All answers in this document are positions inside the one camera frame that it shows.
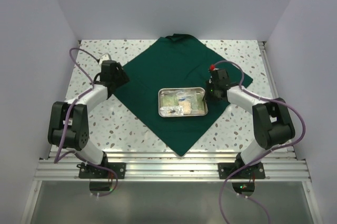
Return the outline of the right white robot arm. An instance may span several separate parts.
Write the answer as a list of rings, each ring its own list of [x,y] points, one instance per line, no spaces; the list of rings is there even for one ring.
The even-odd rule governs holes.
[[[252,115],[254,139],[236,156],[234,166],[236,175],[246,178],[253,172],[259,156],[295,137],[292,119],[283,99],[269,100],[256,94],[249,95],[244,87],[231,82],[226,69],[211,65],[209,72],[211,77],[206,81],[206,101],[235,104]]]

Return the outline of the dark green surgical cloth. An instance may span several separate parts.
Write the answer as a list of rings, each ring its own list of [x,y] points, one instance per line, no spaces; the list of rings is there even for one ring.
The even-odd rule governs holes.
[[[205,116],[163,118],[163,88],[205,87],[208,68],[222,57],[186,34],[161,37],[124,66],[130,81],[115,95],[126,111],[115,115],[106,146],[120,151],[238,151],[251,139],[248,113],[225,102],[208,103]]]

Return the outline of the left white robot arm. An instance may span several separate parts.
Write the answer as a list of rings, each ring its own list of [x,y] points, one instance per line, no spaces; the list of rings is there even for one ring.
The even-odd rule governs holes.
[[[96,177],[108,175],[110,166],[105,152],[90,140],[88,115],[129,81],[119,62],[103,61],[101,72],[89,89],[76,98],[52,105],[47,139],[49,144],[58,147],[54,163],[73,153],[83,162],[91,164],[91,172]]]

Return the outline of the bagged cotton pad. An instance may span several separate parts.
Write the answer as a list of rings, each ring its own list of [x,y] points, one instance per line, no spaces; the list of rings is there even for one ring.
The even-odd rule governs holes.
[[[179,101],[179,106],[183,108],[184,115],[197,114],[199,111],[198,103],[196,100],[181,100]]]

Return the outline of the glove packet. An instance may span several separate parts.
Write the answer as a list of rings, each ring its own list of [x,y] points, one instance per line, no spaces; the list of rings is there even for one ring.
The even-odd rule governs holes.
[[[179,102],[175,94],[165,94],[160,97],[161,107],[178,106]]]
[[[194,103],[193,110],[198,113],[204,113],[205,112],[205,106],[204,106],[204,96],[202,94],[196,94],[196,101]]]

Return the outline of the suture packet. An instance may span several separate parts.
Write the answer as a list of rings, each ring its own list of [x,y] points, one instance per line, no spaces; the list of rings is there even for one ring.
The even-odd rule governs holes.
[[[176,98],[179,102],[195,100],[196,91],[195,90],[179,90],[176,92]]]
[[[160,107],[159,114],[162,117],[183,116],[184,109],[182,106],[163,106]]]

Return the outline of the stainless steel tray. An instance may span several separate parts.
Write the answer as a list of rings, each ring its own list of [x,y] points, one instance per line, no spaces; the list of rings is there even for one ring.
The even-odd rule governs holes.
[[[158,114],[163,118],[207,115],[205,90],[202,87],[160,89]]]

